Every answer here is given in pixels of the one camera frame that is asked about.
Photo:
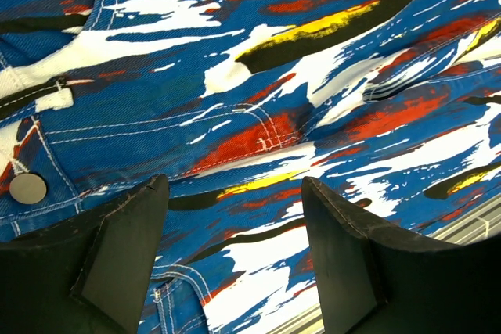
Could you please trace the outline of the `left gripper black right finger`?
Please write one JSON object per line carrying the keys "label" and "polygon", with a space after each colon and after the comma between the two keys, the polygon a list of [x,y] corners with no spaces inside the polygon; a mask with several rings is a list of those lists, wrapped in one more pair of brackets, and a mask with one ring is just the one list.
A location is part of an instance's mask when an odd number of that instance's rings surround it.
{"label": "left gripper black right finger", "polygon": [[401,228],[304,178],[302,206],[328,333],[497,333],[500,237],[468,245]]}

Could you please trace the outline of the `blue white red patterned trousers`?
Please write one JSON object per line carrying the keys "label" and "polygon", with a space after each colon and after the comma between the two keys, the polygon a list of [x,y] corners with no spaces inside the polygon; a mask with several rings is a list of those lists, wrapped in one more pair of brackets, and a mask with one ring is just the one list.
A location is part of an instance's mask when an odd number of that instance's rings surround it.
{"label": "blue white red patterned trousers", "polygon": [[421,235],[500,196],[500,0],[1,0],[1,242],[168,179],[134,333],[315,313],[304,179]]}

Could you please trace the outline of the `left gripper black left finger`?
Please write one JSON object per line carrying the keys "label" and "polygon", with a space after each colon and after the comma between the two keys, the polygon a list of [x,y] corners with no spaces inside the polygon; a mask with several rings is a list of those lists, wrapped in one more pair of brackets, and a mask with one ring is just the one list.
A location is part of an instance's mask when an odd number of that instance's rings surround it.
{"label": "left gripper black left finger", "polygon": [[1,244],[3,333],[135,333],[168,210],[164,175]]}

